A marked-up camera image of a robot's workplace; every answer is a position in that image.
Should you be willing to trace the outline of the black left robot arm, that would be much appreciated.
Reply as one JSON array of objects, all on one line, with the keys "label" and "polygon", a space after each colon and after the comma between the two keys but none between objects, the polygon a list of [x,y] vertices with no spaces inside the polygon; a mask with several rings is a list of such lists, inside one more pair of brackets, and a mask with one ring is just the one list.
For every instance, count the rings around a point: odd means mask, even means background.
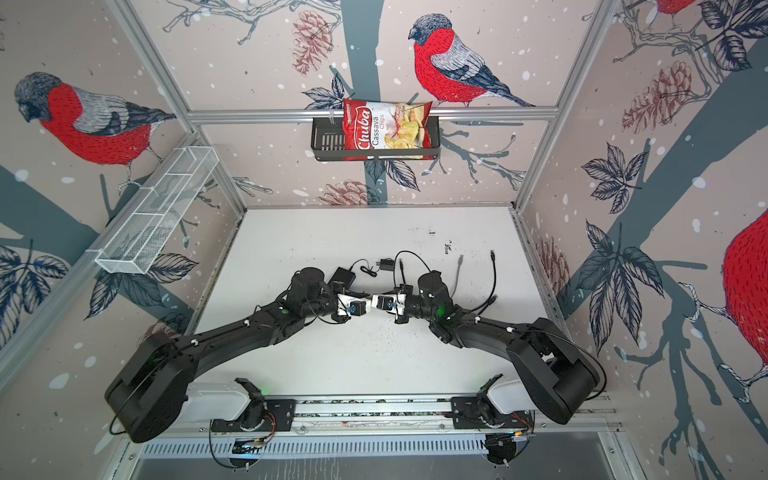
[{"label": "black left robot arm", "polygon": [[135,443],[167,430],[188,402],[188,386],[207,371],[252,350],[276,345],[305,328],[309,318],[346,319],[353,301],[369,295],[327,282],[323,271],[305,267],[270,303],[249,316],[201,333],[170,337],[159,331],[137,348],[104,394],[112,422]]}]

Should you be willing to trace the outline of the black power adapter with cord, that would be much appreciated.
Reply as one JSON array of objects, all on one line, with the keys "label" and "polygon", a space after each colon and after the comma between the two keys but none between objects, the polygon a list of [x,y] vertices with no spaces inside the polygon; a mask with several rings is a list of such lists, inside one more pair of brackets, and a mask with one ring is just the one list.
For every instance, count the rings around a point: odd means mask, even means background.
[{"label": "black power adapter with cord", "polygon": [[393,272],[395,270],[395,260],[392,258],[384,258],[371,264],[367,259],[359,259],[352,263],[350,270],[353,270],[356,266],[359,266],[359,270],[370,277],[377,277],[380,271]]}]

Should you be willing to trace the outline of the red cassava chips bag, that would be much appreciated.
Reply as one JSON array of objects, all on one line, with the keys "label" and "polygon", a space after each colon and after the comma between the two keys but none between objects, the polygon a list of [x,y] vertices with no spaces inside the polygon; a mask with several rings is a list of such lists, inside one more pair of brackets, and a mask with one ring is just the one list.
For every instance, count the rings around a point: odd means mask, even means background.
[{"label": "red cassava chips bag", "polygon": [[344,149],[424,150],[432,147],[427,130],[432,103],[387,103],[345,99]]}]

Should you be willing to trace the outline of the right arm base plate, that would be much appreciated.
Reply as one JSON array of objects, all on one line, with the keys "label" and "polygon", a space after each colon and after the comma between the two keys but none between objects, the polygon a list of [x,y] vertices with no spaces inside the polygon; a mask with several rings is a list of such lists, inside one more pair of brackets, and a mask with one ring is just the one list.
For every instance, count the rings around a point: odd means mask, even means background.
[{"label": "right arm base plate", "polygon": [[457,430],[512,429],[530,430],[535,424],[534,411],[501,413],[487,400],[477,397],[455,396],[450,400],[450,412],[446,415]]}]

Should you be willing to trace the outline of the black network switch box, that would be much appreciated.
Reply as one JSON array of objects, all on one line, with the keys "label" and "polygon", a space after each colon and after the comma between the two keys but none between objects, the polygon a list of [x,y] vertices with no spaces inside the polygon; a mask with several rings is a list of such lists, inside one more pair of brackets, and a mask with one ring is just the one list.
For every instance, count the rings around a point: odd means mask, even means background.
[{"label": "black network switch box", "polygon": [[348,291],[356,279],[356,274],[343,267],[338,267],[330,278],[329,286],[334,293]]}]

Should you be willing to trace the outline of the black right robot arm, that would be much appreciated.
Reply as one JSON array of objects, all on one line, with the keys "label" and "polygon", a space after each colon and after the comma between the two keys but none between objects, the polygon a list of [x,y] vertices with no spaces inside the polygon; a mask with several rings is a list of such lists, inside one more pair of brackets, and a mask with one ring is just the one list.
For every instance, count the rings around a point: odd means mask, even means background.
[{"label": "black right robot arm", "polygon": [[520,324],[486,318],[456,304],[437,271],[422,275],[416,292],[401,285],[375,295],[371,305],[392,314],[398,323],[427,321],[444,344],[480,350],[512,364],[515,379],[504,382],[497,374],[479,389],[474,411],[463,416],[470,422],[499,428],[505,416],[533,409],[564,425],[605,389],[605,370],[596,358],[552,321],[540,317]]}]

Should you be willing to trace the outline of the aluminium mounting rail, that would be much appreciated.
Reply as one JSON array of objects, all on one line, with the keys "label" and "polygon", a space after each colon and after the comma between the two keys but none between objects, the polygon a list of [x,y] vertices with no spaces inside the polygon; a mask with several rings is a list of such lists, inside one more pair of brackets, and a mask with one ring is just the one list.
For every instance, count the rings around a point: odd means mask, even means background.
[{"label": "aluminium mounting rail", "polygon": [[[187,394],[188,402],[182,407],[178,419],[167,430],[203,426],[215,419],[234,420],[252,402],[261,403],[266,399],[293,399],[269,398],[259,393],[248,394],[234,385],[227,387],[213,384],[197,385]],[[469,397],[487,400],[501,413],[530,410],[534,411],[534,418],[542,420],[545,425],[554,422],[553,419],[536,410],[531,402],[522,398],[515,398],[505,406],[497,406],[487,395],[474,394]],[[455,429],[452,421],[446,417],[450,412],[450,398],[351,396],[304,397],[294,400],[297,406],[292,428],[288,431],[293,433],[307,432],[311,429]]]}]

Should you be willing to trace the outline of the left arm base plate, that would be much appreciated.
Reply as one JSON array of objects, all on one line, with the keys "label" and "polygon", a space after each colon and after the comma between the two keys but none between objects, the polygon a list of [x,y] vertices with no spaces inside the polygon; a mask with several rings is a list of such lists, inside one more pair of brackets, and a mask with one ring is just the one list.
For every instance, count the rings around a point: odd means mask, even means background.
[{"label": "left arm base plate", "polygon": [[215,419],[213,433],[251,434],[288,432],[292,428],[297,402],[294,399],[266,399],[252,402],[234,420]]}]

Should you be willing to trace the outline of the black wall basket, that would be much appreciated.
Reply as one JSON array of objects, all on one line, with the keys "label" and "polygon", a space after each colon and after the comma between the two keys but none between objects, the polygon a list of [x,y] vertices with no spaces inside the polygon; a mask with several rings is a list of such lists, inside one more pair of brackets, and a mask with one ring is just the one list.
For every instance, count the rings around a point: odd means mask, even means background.
[{"label": "black wall basket", "polygon": [[440,122],[436,116],[430,116],[426,131],[429,134],[431,148],[406,150],[347,150],[341,121],[332,122],[329,118],[315,117],[312,123],[311,149],[317,161],[365,161],[365,160],[436,160],[441,152]]}]

